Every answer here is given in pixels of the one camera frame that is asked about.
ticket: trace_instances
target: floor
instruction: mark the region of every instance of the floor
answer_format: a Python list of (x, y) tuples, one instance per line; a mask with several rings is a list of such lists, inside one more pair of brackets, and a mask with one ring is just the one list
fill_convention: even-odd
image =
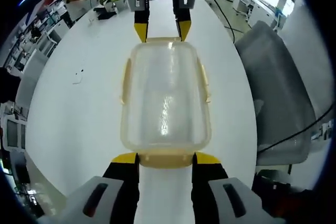
[[(220, 12), (218, 6), (215, 4), (214, 0), (206, 0), (209, 6), (216, 13), (218, 18), (222, 21), (223, 25), (227, 28), (227, 31), (231, 38), (233, 39), (232, 31), (229, 28), (228, 22)], [(250, 30), (245, 17), (242, 15), (236, 15), (236, 12), (232, 8), (232, 2), (227, 0), (216, 0), (225, 13), (227, 19), (229, 20), (234, 31), (235, 41), (239, 40), (245, 32)], [(45, 214), (48, 216), (53, 216), (59, 214), (66, 204), (66, 197), (60, 193), (38, 170), (33, 161), (27, 155), (27, 169), (31, 176), (32, 189), (34, 189), (36, 194), (36, 199), (40, 203)], [(259, 166), (256, 168), (256, 172), (261, 169), (279, 169), (284, 172), (288, 171), (288, 166)]]

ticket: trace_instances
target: table surface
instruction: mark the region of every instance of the table surface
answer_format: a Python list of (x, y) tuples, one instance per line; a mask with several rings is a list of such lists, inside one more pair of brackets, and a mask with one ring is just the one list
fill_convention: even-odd
[[(148, 37), (178, 36), (172, 0), (151, 1), (150, 11)], [(90, 11), (80, 19), (52, 53), (37, 83), (27, 122), (28, 154), (66, 196), (91, 177), (101, 176), (114, 157), (130, 152), (120, 141), (120, 94), (123, 67), (140, 43), (133, 28), (134, 14), (124, 10), (108, 20), (90, 22), (92, 15)], [(191, 18), (186, 41), (196, 48), (205, 66), (211, 93), (212, 139), (202, 152), (219, 158), (229, 177), (251, 187), (257, 130), (243, 64), (226, 29), (204, 0), (196, 0)], [(79, 84), (73, 84), (79, 81), (76, 74), (81, 74)], [(162, 197), (188, 202), (182, 216), (184, 223), (193, 222), (191, 168), (141, 167), (140, 195), (152, 197), (153, 207), (157, 206), (153, 202), (158, 203), (154, 192), (162, 191), (161, 186), (156, 190), (151, 186), (154, 179), (160, 181), (156, 185), (167, 188)], [(153, 213), (153, 208), (139, 205), (144, 215)], [(183, 206), (173, 205), (182, 211)], [(162, 209), (166, 214), (172, 210), (166, 201)]]

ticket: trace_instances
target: plastic container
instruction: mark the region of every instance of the plastic container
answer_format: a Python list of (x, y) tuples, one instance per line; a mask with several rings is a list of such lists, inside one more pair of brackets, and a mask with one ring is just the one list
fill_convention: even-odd
[(211, 138), (204, 67), (187, 42), (137, 45), (124, 72), (121, 140), (140, 154), (191, 154)]

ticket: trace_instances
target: transparent plastic box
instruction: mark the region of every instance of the transparent plastic box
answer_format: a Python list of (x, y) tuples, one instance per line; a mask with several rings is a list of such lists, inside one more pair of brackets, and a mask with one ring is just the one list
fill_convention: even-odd
[(211, 138), (205, 70), (187, 42), (137, 45), (124, 71), (121, 141), (140, 154), (190, 154)]

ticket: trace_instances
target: plastic container lid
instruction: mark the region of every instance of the plastic container lid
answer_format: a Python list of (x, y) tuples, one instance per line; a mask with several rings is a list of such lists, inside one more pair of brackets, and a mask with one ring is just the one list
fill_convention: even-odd
[(187, 42), (137, 45), (123, 81), (121, 140), (138, 153), (191, 153), (211, 138), (204, 67)]

